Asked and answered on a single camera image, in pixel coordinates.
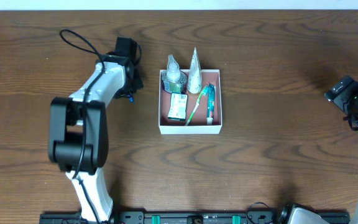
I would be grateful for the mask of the clear foam soap pump bottle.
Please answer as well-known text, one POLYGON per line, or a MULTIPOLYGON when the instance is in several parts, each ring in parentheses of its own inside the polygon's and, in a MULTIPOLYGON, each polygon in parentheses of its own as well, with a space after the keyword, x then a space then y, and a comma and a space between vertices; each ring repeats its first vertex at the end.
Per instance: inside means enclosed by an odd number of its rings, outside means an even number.
POLYGON ((173 55, 168 56, 167 69, 162 72, 163 89, 168 93, 183 93, 187 82, 186 75, 180 70, 173 55))

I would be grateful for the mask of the white lotion tube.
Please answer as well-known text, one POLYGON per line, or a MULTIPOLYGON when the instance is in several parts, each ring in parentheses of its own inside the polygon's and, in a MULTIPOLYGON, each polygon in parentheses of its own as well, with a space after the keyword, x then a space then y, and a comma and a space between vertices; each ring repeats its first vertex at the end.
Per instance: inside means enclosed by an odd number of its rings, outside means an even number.
POLYGON ((201 65, 198 58, 197 49, 194 48, 191 65, 188 74, 187 90, 189 93, 195 95, 202 89, 202 74, 201 65))

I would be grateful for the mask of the small white green packet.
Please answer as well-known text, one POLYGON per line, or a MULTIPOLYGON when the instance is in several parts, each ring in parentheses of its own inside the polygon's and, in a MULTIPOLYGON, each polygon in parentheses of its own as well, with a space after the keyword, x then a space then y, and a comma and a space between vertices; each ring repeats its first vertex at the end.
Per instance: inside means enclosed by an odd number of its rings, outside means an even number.
POLYGON ((184 121, 186 119, 188 95, 172 93, 168 119, 184 121))

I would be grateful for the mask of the green toothbrush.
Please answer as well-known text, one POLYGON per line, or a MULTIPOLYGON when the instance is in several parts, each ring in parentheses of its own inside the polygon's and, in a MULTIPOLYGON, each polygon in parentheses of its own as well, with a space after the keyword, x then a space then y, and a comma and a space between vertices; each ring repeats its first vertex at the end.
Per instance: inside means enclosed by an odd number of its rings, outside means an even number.
POLYGON ((196 110, 198 109, 198 107, 200 105, 201 97, 205 96, 208 93, 208 89, 209 89, 209 86, 205 85, 202 88, 202 90, 200 91, 200 93, 199 93, 199 95, 197 97, 196 103, 195 103, 195 107, 193 108, 193 111, 191 112, 188 120, 186 121, 185 126, 188 126, 191 123, 191 120, 193 119, 193 117, 195 115, 195 112, 196 112, 196 110))

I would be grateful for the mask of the green toothpaste tube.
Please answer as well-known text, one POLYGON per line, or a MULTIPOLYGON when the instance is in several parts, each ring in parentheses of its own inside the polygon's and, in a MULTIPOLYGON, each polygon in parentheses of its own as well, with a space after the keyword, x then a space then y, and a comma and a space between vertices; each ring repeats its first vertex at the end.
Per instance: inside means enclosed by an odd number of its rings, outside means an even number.
POLYGON ((207 125, 211 126, 214 120, 214 104, 215 104, 215 86, 208 85, 208 107, 207 107, 207 125))

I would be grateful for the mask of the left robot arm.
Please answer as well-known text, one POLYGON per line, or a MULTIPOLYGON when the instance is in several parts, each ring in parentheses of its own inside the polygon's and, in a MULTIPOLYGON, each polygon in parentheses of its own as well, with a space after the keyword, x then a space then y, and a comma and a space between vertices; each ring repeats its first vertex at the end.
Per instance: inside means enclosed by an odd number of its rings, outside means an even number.
POLYGON ((114 202, 103 166, 109 151, 106 108, 114 99, 127 98, 143 87, 137 66, 141 48, 131 38, 118 37, 114 51, 99 54, 85 84, 66 98, 50 104, 49 159, 73 184, 80 201, 77 223, 109 223, 114 202))

